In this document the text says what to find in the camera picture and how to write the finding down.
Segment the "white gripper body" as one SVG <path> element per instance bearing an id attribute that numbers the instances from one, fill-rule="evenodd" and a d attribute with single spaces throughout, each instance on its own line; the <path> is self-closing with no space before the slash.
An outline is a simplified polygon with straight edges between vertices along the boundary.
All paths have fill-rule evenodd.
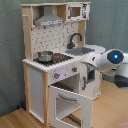
<path id="1" fill-rule="evenodd" d="M 86 64 L 86 65 L 88 65 L 88 66 L 91 66 L 91 67 L 96 68 L 96 67 L 97 67 L 96 61 L 97 61 L 98 57 L 99 57 L 98 54 L 96 54 L 95 52 L 91 52 L 91 53 L 89 53 L 89 54 L 86 54 L 86 55 L 82 58 L 81 62 L 82 62 L 83 64 Z"/>

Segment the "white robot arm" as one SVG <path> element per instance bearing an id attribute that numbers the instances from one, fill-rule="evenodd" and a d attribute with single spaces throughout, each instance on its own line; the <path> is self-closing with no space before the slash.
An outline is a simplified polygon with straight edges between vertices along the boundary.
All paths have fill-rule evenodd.
<path id="1" fill-rule="evenodd" d="M 111 49 L 102 54 L 90 52 L 81 62 L 97 71 L 114 77 L 118 88 L 128 89 L 128 53 Z"/>

